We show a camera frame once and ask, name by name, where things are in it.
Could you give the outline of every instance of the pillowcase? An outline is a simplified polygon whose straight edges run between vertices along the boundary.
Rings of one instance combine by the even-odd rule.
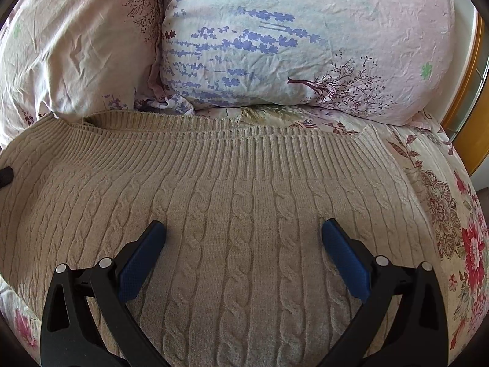
[[[403,125],[453,53],[453,0],[167,1],[160,75],[182,110],[309,104]]]
[[[0,146],[49,111],[70,121],[160,99],[162,0],[21,0],[0,41]]]

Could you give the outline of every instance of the green leaf print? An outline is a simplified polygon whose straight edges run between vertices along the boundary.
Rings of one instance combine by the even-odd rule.
[[[431,77],[431,71],[433,70],[433,65],[430,65],[428,62],[423,65],[421,68],[421,77],[423,80],[427,80]]]
[[[20,23],[17,22],[14,27],[14,39],[19,38],[19,35],[20,35]]]

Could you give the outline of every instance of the blue gripper pad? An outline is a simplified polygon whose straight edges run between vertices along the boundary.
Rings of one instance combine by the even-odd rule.
[[[351,247],[350,242],[354,240],[349,239],[334,219],[324,222],[321,234],[324,248],[333,259],[350,294],[365,303],[370,295],[370,272]]]
[[[119,273],[119,300],[122,303],[138,296],[141,287],[155,266],[166,241],[166,228],[153,221],[138,240],[138,248],[130,256]]]

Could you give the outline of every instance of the cable knit pattern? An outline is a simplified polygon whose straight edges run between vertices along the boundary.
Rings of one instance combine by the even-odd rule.
[[[250,240],[253,228],[251,210],[252,183],[237,180],[234,183],[232,218],[229,225],[230,247],[227,254],[227,281],[223,302],[226,309],[219,322],[219,366],[242,365],[246,356],[245,335],[248,328],[248,305],[250,295]]]
[[[282,304],[280,315],[280,336],[282,343],[278,349],[280,365],[299,364],[304,352],[304,306],[302,305],[301,253],[299,227],[295,204],[290,192],[289,180],[273,180],[273,190],[277,194],[275,206],[278,213],[278,231],[281,246],[279,250],[280,283],[279,294]]]
[[[57,264],[93,266],[152,219],[165,223],[165,247],[128,308],[173,366],[316,365],[360,305],[323,249],[328,218],[373,254],[441,272],[429,222],[371,127],[341,136],[124,111],[80,124],[48,115],[0,154],[5,166],[14,180],[0,189],[0,272],[40,317]]]

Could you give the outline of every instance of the screw head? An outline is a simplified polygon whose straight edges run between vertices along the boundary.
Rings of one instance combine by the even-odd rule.
[[[387,266],[389,264],[389,260],[383,255],[377,256],[375,262],[380,266]]]
[[[424,261],[422,264],[421,264],[421,267],[427,271],[427,272],[431,272],[433,270],[433,265],[430,264],[429,262],[426,262]]]
[[[56,267],[56,273],[63,273],[66,270],[66,264],[59,264]]]
[[[101,268],[108,268],[112,264],[112,259],[110,258],[102,258],[100,262],[98,263],[98,266]]]

